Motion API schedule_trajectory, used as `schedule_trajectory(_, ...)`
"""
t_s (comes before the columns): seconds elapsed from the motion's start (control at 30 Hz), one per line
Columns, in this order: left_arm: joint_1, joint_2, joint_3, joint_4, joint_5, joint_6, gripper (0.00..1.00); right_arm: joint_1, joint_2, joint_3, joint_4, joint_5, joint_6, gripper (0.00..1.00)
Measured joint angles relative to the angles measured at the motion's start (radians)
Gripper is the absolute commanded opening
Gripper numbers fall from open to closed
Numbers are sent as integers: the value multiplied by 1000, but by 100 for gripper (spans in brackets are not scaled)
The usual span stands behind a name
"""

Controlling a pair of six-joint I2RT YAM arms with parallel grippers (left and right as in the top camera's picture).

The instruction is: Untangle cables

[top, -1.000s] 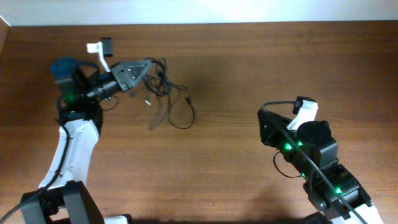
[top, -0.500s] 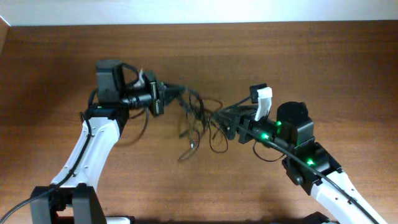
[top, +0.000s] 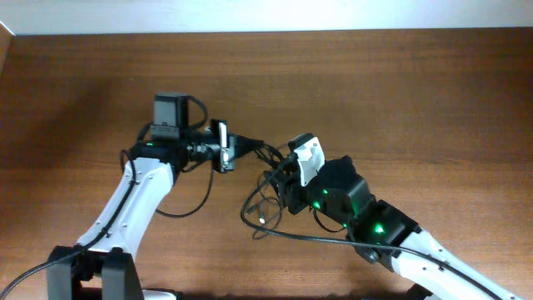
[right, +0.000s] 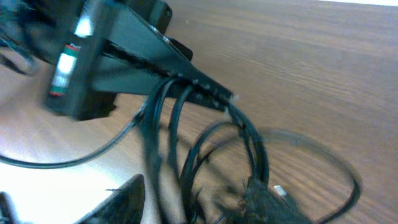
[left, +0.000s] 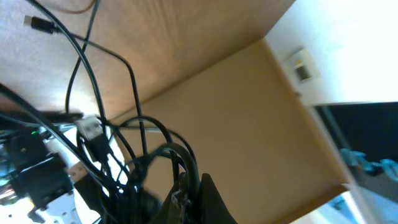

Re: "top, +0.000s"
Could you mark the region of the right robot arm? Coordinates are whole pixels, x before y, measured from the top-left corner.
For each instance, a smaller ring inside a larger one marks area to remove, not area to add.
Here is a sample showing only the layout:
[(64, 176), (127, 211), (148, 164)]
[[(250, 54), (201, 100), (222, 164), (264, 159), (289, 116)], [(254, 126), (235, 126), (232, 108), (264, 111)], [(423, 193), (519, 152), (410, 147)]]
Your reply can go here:
[(294, 160), (278, 188), (293, 214), (310, 208), (346, 230), (345, 243), (370, 264), (379, 263), (413, 282), (420, 299), (515, 299), (443, 247), (418, 222), (379, 200), (350, 157), (325, 162)]

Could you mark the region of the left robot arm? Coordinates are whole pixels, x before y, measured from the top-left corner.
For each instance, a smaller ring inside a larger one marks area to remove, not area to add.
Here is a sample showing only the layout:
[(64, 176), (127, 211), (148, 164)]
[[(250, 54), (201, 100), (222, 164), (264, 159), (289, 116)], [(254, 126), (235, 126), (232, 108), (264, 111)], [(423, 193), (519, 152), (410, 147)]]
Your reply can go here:
[(191, 124), (188, 105), (197, 101), (179, 92), (161, 92), (154, 99), (154, 117), (125, 153), (122, 179), (95, 223), (73, 247), (57, 246), (50, 254), (47, 296), (88, 296), (82, 282), (102, 279), (99, 299), (178, 299), (178, 292), (144, 289), (135, 267), (142, 237), (162, 199), (182, 172), (205, 162), (227, 173), (235, 161), (260, 147), (261, 140), (228, 130), (223, 120), (203, 118)]

